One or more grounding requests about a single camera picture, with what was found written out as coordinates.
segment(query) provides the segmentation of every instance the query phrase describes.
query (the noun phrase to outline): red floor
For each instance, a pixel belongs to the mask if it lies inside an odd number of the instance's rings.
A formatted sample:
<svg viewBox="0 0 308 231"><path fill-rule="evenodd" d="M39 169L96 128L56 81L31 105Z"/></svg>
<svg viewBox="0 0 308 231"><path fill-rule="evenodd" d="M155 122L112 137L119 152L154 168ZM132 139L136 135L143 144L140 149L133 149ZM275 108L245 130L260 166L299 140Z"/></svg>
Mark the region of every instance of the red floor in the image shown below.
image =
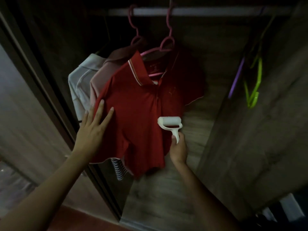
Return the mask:
<svg viewBox="0 0 308 231"><path fill-rule="evenodd" d="M48 231L129 231L121 226L102 221L82 212L62 206Z"/></svg>

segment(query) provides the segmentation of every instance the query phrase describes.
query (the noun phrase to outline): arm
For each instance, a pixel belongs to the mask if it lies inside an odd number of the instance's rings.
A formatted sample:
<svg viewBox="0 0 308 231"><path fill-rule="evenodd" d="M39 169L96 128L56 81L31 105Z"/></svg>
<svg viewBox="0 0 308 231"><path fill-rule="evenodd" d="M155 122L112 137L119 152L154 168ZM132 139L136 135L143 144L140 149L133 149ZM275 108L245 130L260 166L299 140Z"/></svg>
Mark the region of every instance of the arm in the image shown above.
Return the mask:
<svg viewBox="0 0 308 231"><path fill-rule="evenodd" d="M176 144L175 137L172 136L170 157L183 179L192 199L195 213L201 219L204 227L209 231L241 230L233 214L202 184L187 166L185 137L180 132L179 136L178 144Z"/></svg>
<svg viewBox="0 0 308 231"><path fill-rule="evenodd" d="M1 231L47 230L66 195L99 148L113 108L100 124L101 101L93 120L93 108L83 117L71 156L45 182L0 221Z"/></svg>

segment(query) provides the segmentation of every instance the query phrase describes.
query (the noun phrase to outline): purple hanger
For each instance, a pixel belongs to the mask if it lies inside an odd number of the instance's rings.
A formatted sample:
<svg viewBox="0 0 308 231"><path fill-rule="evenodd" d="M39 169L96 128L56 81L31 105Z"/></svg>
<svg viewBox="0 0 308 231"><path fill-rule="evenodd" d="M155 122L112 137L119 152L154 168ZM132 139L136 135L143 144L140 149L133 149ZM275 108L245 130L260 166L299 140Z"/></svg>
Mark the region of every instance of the purple hanger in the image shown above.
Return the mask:
<svg viewBox="0 0 308 231"><path fill-rule="evenodd" d="M236 76L235 76L235 78L234 78L232 87L231 87L230 92L229 92L229 95L228 95L228 99L231 99L231 97L232 97L232 94L233 94L233 92L234 92L236 83L237 83L238 78L240 77L240 74L241 74L241 72L242 72L243 65L244 65L244 61L245 61L245 57L242 58L242 61L241 61L241 63L240 63L240 66L238 67Z"/></svg>

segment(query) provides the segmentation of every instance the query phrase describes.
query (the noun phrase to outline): pink hanger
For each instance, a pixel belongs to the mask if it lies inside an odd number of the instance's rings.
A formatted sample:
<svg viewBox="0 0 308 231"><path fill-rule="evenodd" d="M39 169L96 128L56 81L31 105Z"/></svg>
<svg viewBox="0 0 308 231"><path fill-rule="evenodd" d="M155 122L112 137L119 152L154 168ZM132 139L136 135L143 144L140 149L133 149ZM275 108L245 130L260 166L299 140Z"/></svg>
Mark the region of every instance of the pink hanger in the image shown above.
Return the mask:
<svg viewBox="0 0 308 231"><path fill-rule="evenodd" d="M175 40L174 40L174 38L172 36L172 27L170 26L170 23L169 23L169 18L170 18L170 15L171 15L172 8L173 8L173 6L170 5L170 7L168 8L168 11L167 11L167 18L166 18L167 26L168 26L168 28L170 30L169 31L169 36L167 36L166 38L163 39L163 41L161 42L159 47L156 47L156 48L150 49L148 51L145 51L145 52L140 54L141 56L147 55L147 54L149 54L151 52L155 52L155 51L158 51L158 50L161 51L161 52L170 52L170 51L173 50L173 49L163 49L163 46L164 46L164 44L165 44L165 42L167 40L172 40L173 47L174 47L174 44L175 44ZM149 77L153 77L153 76L157 76L157 75L162 75L162 74L163 74L163 72L162 73L149 74Z"/></svg>
<svg viewBox="0 0 308 231"><path fill-rule="evenodd" d="M139 30L138 30L138 28L137 28L135 25L133 25L132 19L131 19L131 15L133 14L133 9L136 8L136 7L137 7L137 5L134 5L134 4L133 4L133 5L131 5L131 6L129 7L129 9L128 9L128 21L129 21L129 24L131 25L131 27L132 27L133 29L136 29L136 33L137 33L137 35L132 39L131 45L133 45L134 42L135 42L136 40L142 38L142 36L139 35Z"/></svg>

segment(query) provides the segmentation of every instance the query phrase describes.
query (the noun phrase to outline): red polo shirt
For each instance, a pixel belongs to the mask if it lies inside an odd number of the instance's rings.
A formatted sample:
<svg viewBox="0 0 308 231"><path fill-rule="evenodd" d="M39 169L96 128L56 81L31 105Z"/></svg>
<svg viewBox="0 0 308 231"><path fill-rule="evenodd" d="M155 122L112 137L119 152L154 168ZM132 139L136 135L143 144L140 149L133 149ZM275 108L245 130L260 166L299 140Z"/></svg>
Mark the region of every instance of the red polo shirt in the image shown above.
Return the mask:
<svg viewBox="0 0 308 231"><path fill-rule="evenodd" d="M92 163L124 157L125 166L136 178L153 167L165 166L164 156L169 152L172 133L162 130L157 119L182 117L184 105L203 96L205 82L202 70L186 50L175 48L162 59L169 62L156 81L148 76L149 62L143 62L137 51L107 82L96 100L94 113L102 99L103 116L111 107L115 112L102 149Z"/></svg>

